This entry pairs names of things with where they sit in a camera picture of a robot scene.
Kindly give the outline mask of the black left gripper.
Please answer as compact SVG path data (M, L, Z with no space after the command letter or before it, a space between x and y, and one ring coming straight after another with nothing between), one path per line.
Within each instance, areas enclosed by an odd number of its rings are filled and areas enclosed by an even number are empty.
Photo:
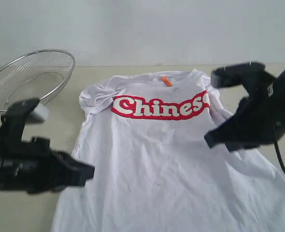
M52 150L47 138L0 143L0 191L43 193L84 187L86 181L93 179L94 172L95 166L64 151Z

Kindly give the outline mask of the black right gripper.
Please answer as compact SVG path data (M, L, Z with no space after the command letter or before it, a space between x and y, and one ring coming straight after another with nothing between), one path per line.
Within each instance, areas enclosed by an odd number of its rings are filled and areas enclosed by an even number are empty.
M249 96L235 115L204 139L209 148L224 144L229 152L269 145L285 135L285 91Z

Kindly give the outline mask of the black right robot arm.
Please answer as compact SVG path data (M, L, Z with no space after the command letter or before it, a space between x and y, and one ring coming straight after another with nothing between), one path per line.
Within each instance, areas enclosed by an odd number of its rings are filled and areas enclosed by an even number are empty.
M229 151L270 145L285 134L285 70L275 77L265 64L248 62L220 67L211 73L212 87L242 85L243 97L235 114L204 139L209 148L225 144Z

